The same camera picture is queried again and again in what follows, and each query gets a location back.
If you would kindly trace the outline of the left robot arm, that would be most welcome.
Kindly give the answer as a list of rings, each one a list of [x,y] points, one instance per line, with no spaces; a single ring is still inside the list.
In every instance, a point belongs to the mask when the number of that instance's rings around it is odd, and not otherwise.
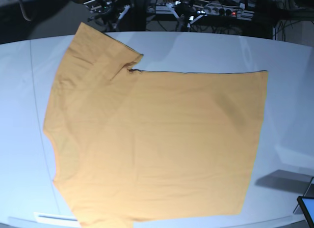
[[[201,0],[169,0],[158,2],[154,4],[154,15],[157,16],[158,24],[164,28],[160,23],[160,18],[163,12],[168,12],[168,15],[172,15],[176,20],[176,26],[173,31],[191,31],[192,24],[197,20],[204,17],[206,14],[202,10],[199,10],[195,5]]]

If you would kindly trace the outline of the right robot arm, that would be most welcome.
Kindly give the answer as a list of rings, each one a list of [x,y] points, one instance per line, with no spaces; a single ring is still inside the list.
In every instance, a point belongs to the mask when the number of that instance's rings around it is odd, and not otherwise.
[[[88,22],[95,22],[105,32],[119,31],[119,24],[130,10],[130,5],[121,0],[70,0],[82,4],[90,12]]]

